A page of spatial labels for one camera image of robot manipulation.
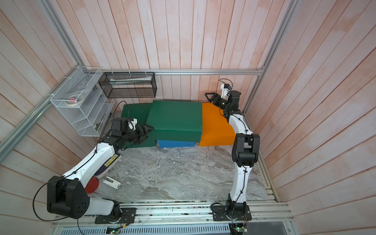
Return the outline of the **blue shoebox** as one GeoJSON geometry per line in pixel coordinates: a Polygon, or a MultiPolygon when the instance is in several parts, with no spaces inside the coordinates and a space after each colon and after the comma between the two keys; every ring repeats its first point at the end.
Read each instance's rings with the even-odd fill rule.
{"type": "Polygon", "coordinates": [[[194,147],[195,142],[157,140],[160,148],[194,147]]]}

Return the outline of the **large green shoebox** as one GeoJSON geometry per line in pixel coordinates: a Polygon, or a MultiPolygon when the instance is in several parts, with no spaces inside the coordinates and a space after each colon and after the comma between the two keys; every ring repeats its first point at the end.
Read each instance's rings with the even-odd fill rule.
{"type": "Polygon", "coordinates": [[[154,128],[151,137],[155,140],[199,143],[203,133],[202,103],[156,100],[146,124],[154,128]]]}

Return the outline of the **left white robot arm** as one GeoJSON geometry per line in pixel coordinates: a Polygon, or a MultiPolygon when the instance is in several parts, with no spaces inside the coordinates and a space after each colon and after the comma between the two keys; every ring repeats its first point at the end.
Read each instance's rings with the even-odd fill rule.
{"type": "Polygon", "coordinates": [[[91,198],[85,188],[110,158],[119,150],[124,150],[126,143],[139,145],[153,130],[154,127],[139,124],[135,118],[113,119],[111,129],[99,139],[95,148],[81,162],[44,184],[47,187],[47,211],[61,216],[62,219],[98,216],[109,223],[119,222],[122,216],[119,202],[91,198]]]}

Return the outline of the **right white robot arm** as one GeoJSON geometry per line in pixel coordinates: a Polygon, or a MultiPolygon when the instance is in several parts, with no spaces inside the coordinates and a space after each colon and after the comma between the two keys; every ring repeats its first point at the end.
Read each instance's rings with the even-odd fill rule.
{"type": "Polygon", "coordinates": [[[247,205],[246,190],[249,175],[259,159],[260,137],[250,130],[242,111],[239,110],[240,95],[238,91],[223,91],[222,95],[205,93],[209,103],[223,111],[223,117],[236,134],[231,152],[236,168],[234,182],[225,205],[221,203],[211,205],[215,221],[252,219],[247,205]]]}

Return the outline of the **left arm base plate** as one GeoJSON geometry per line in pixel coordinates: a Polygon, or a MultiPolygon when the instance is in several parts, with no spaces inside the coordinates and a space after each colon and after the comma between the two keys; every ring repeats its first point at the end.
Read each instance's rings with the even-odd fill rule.
{"type": "Polygon", "coordinates": [[[135,221],[136,208],[117,208],[109,215],[97,215],[95,224],[131,224],[135,221]]]}

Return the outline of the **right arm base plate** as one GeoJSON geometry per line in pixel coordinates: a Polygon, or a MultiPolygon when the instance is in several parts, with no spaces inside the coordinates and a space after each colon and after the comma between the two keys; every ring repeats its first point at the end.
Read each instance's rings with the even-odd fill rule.
{"type": "Polygon", "coordinates": [[[231,209],[227,210],[226,206],[215,204],[210,206],[212,217],[214,221],[251,221],[251,211],[246,205],[245,209],[231,209]]]}

